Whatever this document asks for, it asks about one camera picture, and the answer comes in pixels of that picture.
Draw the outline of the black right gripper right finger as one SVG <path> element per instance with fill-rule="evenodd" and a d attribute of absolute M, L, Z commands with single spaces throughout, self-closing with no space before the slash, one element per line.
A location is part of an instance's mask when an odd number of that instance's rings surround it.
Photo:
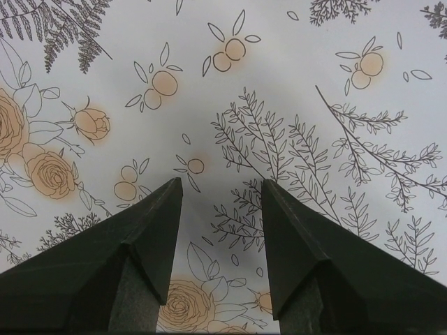
<path fill-rule="evenodd" d="M 261 191 L 272 316 L 283 334 L 443 334 L 446 288 L 305 206 Z"/>

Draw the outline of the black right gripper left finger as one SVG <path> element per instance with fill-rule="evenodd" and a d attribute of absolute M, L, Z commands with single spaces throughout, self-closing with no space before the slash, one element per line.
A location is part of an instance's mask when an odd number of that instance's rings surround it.
<path fill-rule="evenodd" d="M 183 189 L 151 195 L 1 275 L 4 332 L 153 332 L 166 304 Z"/>

